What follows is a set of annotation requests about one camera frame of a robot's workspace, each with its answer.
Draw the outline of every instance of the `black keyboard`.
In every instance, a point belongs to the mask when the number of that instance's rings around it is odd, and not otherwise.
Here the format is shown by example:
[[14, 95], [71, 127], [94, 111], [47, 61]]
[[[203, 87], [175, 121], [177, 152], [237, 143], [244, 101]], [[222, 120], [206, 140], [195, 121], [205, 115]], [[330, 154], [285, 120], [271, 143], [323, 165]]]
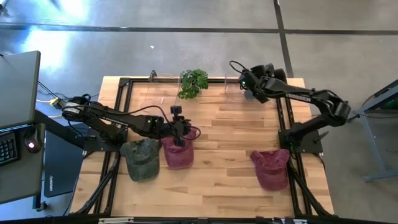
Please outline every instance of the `black keyboard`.
[[0, 166], [19, 159], [14, 132], [0, 134]]

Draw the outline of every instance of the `concrete floor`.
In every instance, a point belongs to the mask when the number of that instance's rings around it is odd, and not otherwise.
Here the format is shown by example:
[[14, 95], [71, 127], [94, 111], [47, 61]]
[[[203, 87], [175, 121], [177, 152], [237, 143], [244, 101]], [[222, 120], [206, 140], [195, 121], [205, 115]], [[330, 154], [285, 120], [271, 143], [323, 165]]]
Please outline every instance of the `concrete floor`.
[[[397, 30], [395, 0], [279, 0], [286, 29]], [[0, 22], [114, 27], [278, 28], [273, 0], [9, 0]], [[233, 72], [285, 67], [279, 34], [181, 32], [72, 32], [0, 29], [0, 52], [42, 53], [40, 81], [67, 96], [96, 94], [105, 75], [179, 73], [201, 68]], [[328, 88], [358, 108], [398, 75], [398, 35], [287, 35], [294, 77], [309, 88]], [[45, 105], [38, 108], [54, 115]], [[341, 217], [397, 222], [398, 179], [365, 183], [377, 172], [359, 121], [325, 128], [326, 176]], [[0, 219], [61, 215], [70, 195], [48, 198], [49, 210], [30, 209], [31, 198], [0, 205]], [[19, 208], [18, 213], [10, 212]]]

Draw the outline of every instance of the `desk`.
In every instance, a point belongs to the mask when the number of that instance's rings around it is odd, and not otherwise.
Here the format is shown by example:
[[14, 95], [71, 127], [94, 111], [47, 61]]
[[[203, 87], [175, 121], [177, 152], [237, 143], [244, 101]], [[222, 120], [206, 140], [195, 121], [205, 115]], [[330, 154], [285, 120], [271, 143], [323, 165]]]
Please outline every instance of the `desk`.
[[[114, 106], [120, 77], [104, 77], [99, 102]], [[288, 79], [289, 85], [304, 86], [302, 78]], [[135, 83], [129, 110], [141, 107], [149, 83]], [[169, 170], [160, 151], [160, 173], [151, 181], [133, 182], [122, 157], [113, 201], [112, 216], [140, 217], [291, 217], [294, 215], [289, 188], [270, 192], [260, 188], [251, 151], [279, 148], [275, 100], [265, 104], [242, 100], [226, 103], [223, 83], [211, 83], [194, 100], [180, 100], [183, 115], [198, 126], [202, 135], [194, 142], [195, 160], [191, 168]], [[292, 100], [295, 120], [311, 118], [309, 105]], [[129, 131], [129, 140], [142, 137]], [[302, 155], [309, 189], [333, 213], [325, 171], [317, 157]], [[88, 200], [98, 185], [104, 153], [95, 152], [83, 161], [71, 212]], [[108, 189], [104, 191], [104, 208]], [[304, 210], [298, 192], [300, 208]]]

